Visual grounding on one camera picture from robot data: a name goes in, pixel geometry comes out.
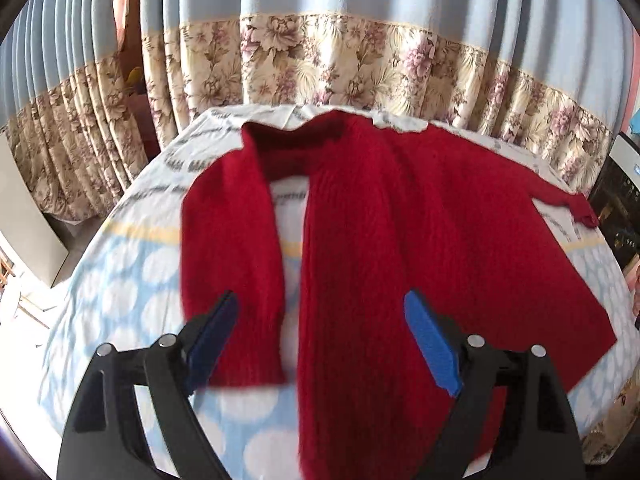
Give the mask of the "red knitted sweater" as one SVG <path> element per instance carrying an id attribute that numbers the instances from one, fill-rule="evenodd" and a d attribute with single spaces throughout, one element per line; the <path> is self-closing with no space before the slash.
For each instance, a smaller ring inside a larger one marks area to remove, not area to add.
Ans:
<path id="1" fill-rule="evenodd" d="M 610 320 L 537 210 L 584 196 L 435 126 L 378 128 L 339 110 L 283 131 L 257 122 L 213 162 L 181 208 L 186 316 L 223 292 L 238 324 L 212 376 L 223 387 L 284 378 L 282 252 L 272 182 L 308 181 L 300 266 L 297 391 L 307 479 L 408 479 L 452 402 L 404 315 L 411 289 L 488 344 L 541 344 L 572 388 L 615 344 Z"/>

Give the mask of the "white patterned bed sheet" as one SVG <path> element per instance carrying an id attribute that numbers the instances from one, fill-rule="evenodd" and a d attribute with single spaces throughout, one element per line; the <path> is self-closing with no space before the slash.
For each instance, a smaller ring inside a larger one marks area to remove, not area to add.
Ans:
<path id="1" fill-rule="evenodd" d="M 143 170 L 80 259 L 47 344 L 39 402 L 56 428 L 65 425 L 99 344 L 141 348 L 183 326 L 180 206 L 194 179 L 241 146 L 239 131 L 246 122 L 294 129 L 320 114 L 313 105 L 214 107 Z M 565 208 L 539 204 L 538 211 L 616 333 L 616 345 L 568 397 L 585 459 L 603 464 L 617 457 L 639 417 L 639 334 L 631 292 L 598 231 L 575 222 Z M 299 477 L 293 384 L 203 390 L 192 405 L 233 478 Z"/>

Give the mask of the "wooden rack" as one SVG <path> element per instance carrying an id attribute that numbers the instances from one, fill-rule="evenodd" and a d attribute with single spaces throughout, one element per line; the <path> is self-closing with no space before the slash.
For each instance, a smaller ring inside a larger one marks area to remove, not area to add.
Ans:
<path id="1" fill-rule="evenodd" d="M 0 290 L 2 292 L 6 288 L 10 276 L 14 276 L 13 262 L 6 253 L 0 249 Z"/>

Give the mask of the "grey board panel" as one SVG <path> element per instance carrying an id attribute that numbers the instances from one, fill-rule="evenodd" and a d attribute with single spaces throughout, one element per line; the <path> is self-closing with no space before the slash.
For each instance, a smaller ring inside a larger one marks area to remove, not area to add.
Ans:
<path id="1" fill-rule="evenodd" d="M 1 234 L 17 259 L 52 286 L 68 251 L 38 209 L 1 136 Z"/>

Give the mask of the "black appliance at right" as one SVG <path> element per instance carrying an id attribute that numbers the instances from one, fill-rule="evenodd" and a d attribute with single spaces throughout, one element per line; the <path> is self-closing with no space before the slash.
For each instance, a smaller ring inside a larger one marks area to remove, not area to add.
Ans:
<path id="1" fill-rule="evenodd" d="M 591 189 L 589 203 L 623 270 L 639 255 L 639 200 L 639 145 L 621 132 Z"/>

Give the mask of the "blue floral curtain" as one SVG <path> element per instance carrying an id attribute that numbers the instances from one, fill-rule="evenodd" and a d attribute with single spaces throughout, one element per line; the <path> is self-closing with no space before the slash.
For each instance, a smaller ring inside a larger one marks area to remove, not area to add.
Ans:
<path id="1" fill-rule="evenodd" d="M 1 131 L 44 214 L 106 214 L 212 107 L 350 106 L 512 142 L 592 188 L 639 105 L 617 0 L 25 0 Z"/>

